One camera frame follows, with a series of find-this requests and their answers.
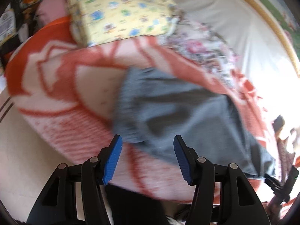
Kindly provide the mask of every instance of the black pants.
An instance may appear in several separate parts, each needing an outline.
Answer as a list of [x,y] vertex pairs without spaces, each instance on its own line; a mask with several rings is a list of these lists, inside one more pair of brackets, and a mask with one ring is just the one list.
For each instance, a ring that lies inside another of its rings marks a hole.
[[105,191],[114,225],[169,225],[160,201],[111,184]]

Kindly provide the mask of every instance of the orange and white blanket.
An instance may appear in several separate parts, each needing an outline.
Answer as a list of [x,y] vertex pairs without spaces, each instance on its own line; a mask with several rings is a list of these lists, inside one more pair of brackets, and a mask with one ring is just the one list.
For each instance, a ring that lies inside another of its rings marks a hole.
[[[156,67],[234,101],[245,127],[277,160],[271,121],[252,84],[233,70],[235,89],[174,51],[159,46],[155,37],[134,37],[80,49],[69,31],[69,18],[38,31],[7,66],[8,89],[29,124],[75,164],[98,154],[111,139],[114,104],[125,69]],[[260,180],[250,180],[257,190]],[[143,153],[125,143],[111,183],[161,199],[190,202],[194,188],[178,166]],[[219,187],[216,186],[215,202]]]

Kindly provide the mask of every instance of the pink flower print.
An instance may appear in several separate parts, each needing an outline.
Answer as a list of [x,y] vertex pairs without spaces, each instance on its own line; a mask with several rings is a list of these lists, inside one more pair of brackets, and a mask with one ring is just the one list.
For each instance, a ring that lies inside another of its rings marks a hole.
[[187,50],[190,53],[201,53],[206,51],[205,46],[203,46],[203,44],[197,40],[188,40],[186,42],[186,45],[187,45]]

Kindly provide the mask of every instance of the yellow trim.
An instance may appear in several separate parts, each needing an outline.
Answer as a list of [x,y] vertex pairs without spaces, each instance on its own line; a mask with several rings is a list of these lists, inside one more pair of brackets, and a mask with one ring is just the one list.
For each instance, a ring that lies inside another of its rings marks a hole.
[[282,28],[280,27],[280,25],[278,24],[278,22],[273,18],[273,16],[269,15],[260,5],[260,3],[258,3],[255,0],[245,0],[250,6],[252,6],[260,16],[262,16],[262,18],[267,22],[267,24],[271,27],[271,29],[274,31],[274,33],[277,35],[278,39],[280,40],[280,42],[282,43],[284,49],[286,50],[290,60],[293,63],[293,66],[295,68],[295,71],[298,75],[298,77],[300,78],[300,62],[299,59],[297,57],[297,54],[291,44],[291,42],[289,41],[289,39],[287,38],[286,34],[284,32],[282,32]]

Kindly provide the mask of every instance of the blue gripper pad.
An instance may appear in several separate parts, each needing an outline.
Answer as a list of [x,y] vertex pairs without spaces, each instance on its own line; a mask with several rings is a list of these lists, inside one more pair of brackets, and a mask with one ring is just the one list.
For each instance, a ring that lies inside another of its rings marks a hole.
[[105,163],[104,166],[104,175],[102,178],[103,184],[107,185],[108,182],[113,178],[113,174],[115,172],[121,151],[123,146],[123,140],[121,136],[117,136],[117,139],[115,140],[115,144],[112,148],[112,151]]
[[187,183],[190,185],[192,183],[190,163],[183,151],[180,141],[183,141],[183,139],[181,138],[180,135],[176,135],[174,138],[174,142],[173,142],[174,151],[175,151],[175,154],[177,157],[177,161],[178,161],[183,179],[185,181],[187,181]]

